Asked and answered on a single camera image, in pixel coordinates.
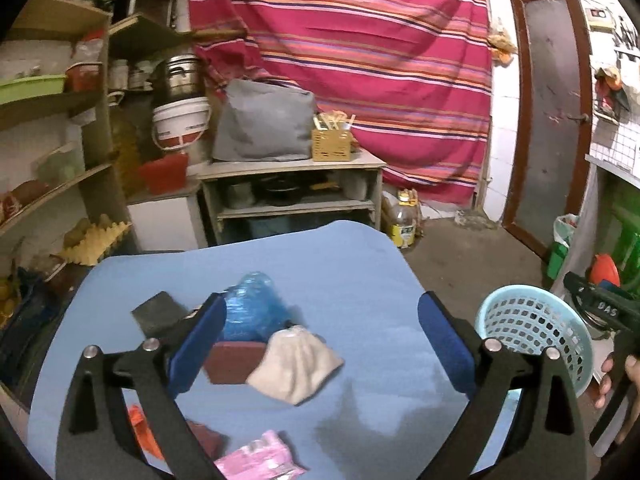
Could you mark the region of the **person's right hand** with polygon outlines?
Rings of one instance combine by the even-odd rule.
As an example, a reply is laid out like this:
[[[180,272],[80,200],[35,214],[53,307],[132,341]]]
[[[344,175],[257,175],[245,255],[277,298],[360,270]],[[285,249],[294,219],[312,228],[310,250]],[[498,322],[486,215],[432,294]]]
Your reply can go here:
[[[612,378],[610,377],[610,375],[613,367],[614,367],[614,359],[612,354],[610,354],[608,358],[604,361],[601,367],[601,370],[604,373],[604,375],[599,384],[597,399],[594,401],[594,407],[597,408],[598,410],[600,410],[601,408],[604,408],[606,396],[612,390]],[[638,359],[632,354],[626,357],[625,373],[626,373],[626,376],[629,378],[629,380],[632,382],[632,384],[636,388],[639,388],[640,387],[640,364]],[[638,419],[638,416],[640,413],[639,403],[640,403],[639,399],[634,400],[634,404],[632,404],[632,408],[630,409],[630,412],[627,415],[627,418],[622,428],[620,428],[620,431],[618,432],[615,438],[615,442],[618,445],[621,445],[624,442],[628,434],[631,432],[631,429],[634,426],[634,423]]]

